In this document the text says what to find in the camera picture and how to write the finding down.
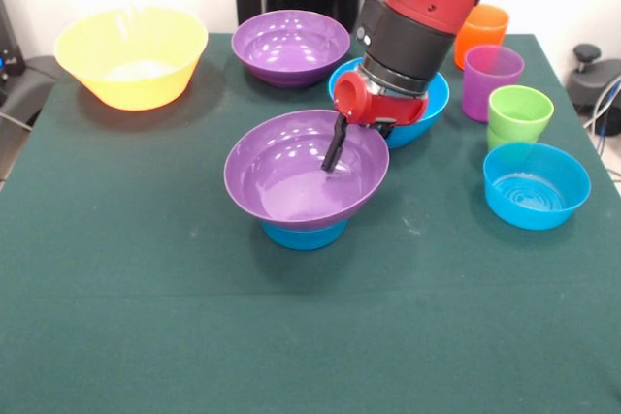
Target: bowl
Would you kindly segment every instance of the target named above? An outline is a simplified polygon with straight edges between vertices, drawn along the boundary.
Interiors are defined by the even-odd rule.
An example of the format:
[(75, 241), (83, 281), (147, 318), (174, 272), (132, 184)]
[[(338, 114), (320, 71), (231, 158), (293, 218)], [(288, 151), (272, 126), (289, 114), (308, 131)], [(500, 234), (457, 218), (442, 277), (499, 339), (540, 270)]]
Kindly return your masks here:
[(357, 125), (347, 129), (334, 172), (321, 170), (337, 116), (329, 110), (277, 116), (247, 132), (226, 159), (229, 196), (284, 247), (313, 250), (334, 242), (386, 176), (386, 141)]
[[(330, 77), (328, 81), (328, 92), (330, 98), (334, 100), (334, 89), (337, 85), (339, 77), (344, 73), (354, 70), (359, 63), (362, 62), (362, 58), (354, 58), (346, 63), (343, 63)], [(448, 105), (448, 99), (450, 97), (450, 89), (448, 82), (441, 73), (436, 73), (433, 79), (429, 83), (428, 88), (429, 102), (427, 104), (427, 110), (423, 113), (423, 116), (415, 123), (408, 126), (397, 126), (392, 130), (392, 133), (386, 139), (388, 147), (396, 149), (408, 145), (420, 135), (425, 133), (440, 117), (441, 113), (446, 109)]]
[(97, 13), (70, 25), (54, 55), (102, 102), (123, 111), (147, 111), (177, 99), (208, 42), (194, 16), (164, 7)]
[(245, 21), (233, 51), (257, 78), (276, 87), (307, 87), (325, 78), (349, 50), (336, 20), (303, 10), (277, 10)]
[(496, 215), (525, 230), (564, 224), (588, 199), (591, 180), (568, 153), (542, 143), (508, 143), (483, 162), (485, 199)]

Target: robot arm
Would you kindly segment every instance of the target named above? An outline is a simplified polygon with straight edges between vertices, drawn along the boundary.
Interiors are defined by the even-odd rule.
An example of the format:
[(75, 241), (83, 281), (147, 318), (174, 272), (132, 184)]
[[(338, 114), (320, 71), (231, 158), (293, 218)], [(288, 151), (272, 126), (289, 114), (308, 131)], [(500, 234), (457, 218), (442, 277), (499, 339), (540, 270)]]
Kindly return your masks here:
[(337, 83), (340, 115), (322, 170), (334, 171), (348, 124), (393, 127), (422, 116), (429, 81), (478, 1), (365, 0), (355, 27), (365, 55), (359, 68)]

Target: orange cup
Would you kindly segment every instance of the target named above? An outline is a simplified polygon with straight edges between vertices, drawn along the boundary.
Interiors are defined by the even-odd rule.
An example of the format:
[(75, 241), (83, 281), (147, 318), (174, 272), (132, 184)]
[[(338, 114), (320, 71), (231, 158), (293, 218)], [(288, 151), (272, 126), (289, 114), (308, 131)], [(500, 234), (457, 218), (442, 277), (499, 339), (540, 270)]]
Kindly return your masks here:
[(455, 63), (464, 70), (466, 54), (483, 45), (500, 46), (505, 38), (508, 14), (493, 5), (478, 4), (466, 18), (455, 39)]

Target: purple bowl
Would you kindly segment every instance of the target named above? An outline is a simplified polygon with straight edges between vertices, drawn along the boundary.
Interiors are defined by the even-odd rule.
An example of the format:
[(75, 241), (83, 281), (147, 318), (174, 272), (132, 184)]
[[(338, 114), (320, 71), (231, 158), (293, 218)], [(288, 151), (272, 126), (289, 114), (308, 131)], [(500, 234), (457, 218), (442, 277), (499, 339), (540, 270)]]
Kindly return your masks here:
[(337, 115), (294, 111), (250, 130), (224, 164), (229, 196), (263, 223), (290, 231), (316, 231), (349, 219), (383, 181), (389, 154), (377, 130), (350, 125), (337, 168), (323, 172)]
[(336, 20), (303, 10), (277, 10), (245, 21), (231, 45), (259, 79), (277, 87), (305, 87), (327, 78), (349, 50)]

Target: green cup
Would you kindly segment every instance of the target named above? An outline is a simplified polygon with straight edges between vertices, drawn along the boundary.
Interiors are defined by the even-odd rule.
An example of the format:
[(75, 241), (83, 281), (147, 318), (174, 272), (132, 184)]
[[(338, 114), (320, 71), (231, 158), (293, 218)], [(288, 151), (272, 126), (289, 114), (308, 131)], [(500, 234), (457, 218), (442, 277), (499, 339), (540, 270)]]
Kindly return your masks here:
[(488, 128), (498, 141), (534, 143), (553, 113), (554, 104), (541, 91), (517, 84), (503, 86), (489, 96)]
[[(537, 139), (534, 139), (534, 140), (526, 141), (525, 143), (536, 143), (536, 142), (537, 142)], [(489, 148), (489, 150), (492, 150), (498, 147), (499, 145), (503, 145), (507, 143), (511, 143), (511, 141), (506, 140), (505, 138), (501, 138), (496, 133), (494, 133), (494, 130), (492, 130), (489, 126), (487, 127), (487, 147)]]

